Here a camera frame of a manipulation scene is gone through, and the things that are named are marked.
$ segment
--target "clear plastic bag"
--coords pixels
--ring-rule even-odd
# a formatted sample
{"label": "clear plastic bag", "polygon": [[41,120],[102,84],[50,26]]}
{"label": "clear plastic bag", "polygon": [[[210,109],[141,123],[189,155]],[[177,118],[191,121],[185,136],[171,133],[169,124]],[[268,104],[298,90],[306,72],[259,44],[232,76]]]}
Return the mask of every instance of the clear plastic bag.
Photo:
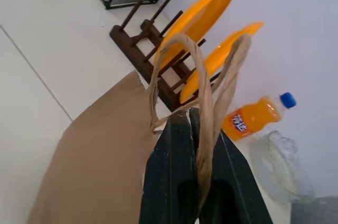
{"label": "clear plastic bag", "polygon": [[250,157],[254,174],[272,199],[290,202],[314,199],[312,185],[302,170],[292,139],[273,131],[251,142]]}

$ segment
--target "white tile floor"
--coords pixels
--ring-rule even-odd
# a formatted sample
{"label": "white tile floor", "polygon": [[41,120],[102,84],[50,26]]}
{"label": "white tile floor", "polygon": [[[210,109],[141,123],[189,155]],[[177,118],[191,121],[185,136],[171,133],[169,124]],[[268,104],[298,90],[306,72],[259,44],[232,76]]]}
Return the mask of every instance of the white tile floor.
{"label": "white tile floor", "polygon": [[[0,223],[22,224],[63,131],[134,69],[108,35],[130,8],[106,11],[99,0],[0,5]],[[142,6],[127,32],[138,33],[156,9]],[[155,25],[167,22],[160,14]],[[161,102],[158,110],[168,114]],[[288,223],[289,208],[262,194],[274,222]]]}

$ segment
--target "white wall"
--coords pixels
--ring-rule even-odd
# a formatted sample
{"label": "white wall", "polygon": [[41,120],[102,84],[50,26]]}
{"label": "white wall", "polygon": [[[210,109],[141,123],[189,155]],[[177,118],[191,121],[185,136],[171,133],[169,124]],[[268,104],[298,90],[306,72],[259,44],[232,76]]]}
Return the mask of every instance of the white wall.
{"label": "white wall", "polygon": [[[165,14],[172,18],[195,1],[171,0]],[[236,102],[294,94],[298,106],[272,128],[296,140],[316,194],[338,194],[337,0],[233,0],[206,35],[203,53],[253,21],[265,26],[252,39]]]}

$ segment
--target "tile grout line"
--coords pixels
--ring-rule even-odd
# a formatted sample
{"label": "tile grout line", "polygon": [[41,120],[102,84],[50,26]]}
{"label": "tile grout line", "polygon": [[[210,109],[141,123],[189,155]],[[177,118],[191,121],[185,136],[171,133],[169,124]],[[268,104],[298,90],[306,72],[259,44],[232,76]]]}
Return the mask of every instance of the tile grout line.
{"label": "tile grout line", "polygon": [[11,43],[14,45],[14,47],[18,50],[18,52],[20,53],[20,55],[23,57],[23,59],[26,61],[26,63],[30,66],[30,68],[33,70],[33,72],[35,73],[35,75],[38,77],[38,79],[42,82],[42,84],[44,85],[44,87],[47,89],[47,91],[50,93],[50,95],[53,97],[53,99],[57,102],[57,104],[61,107],[61,109],[63,110],[63,112],[67,115],[67,117],[73,122],[73,119],[70,117],[70,115],[68,114],[68,112],[66,111],[66,109],[61,105],[61,103],[57,100],[57,98],[55,97],[55,95],[53,94],[53,92],[50,90],[50,88],[47,86],[47,84],[43,81],[43,79],[41,78],[41,76],[38,74],[38,72],[34,69],[34,67],[32,66],[32,64],[28,61],[28,59],[26,58],[26,56],[22,53],[22,51],[20,50],[20,48],[16,45],[16,43],[14,42],[14,40],[11,38],[11,36],[6,32],[6,30],[4,29],[4,27],[2,25],[0,25],[0,29],[5,33],[5,35],[7,36],[7,38],[11,41]]}

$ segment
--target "fanta bottle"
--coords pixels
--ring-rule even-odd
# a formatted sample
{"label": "fanta bottle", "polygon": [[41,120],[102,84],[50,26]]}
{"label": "fanta bottle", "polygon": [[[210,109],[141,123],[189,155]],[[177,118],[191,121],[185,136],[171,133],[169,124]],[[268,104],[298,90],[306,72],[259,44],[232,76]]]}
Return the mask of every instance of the fanta bottle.
{"label": "fanta bottle", "polygon": [[296,100],[289,92],[278,98],[263,96],[257,103],[244,105],[228,114],[222,129],[236,141],[262,130],[268,123],[280,121],[284,110],[295,105]]}

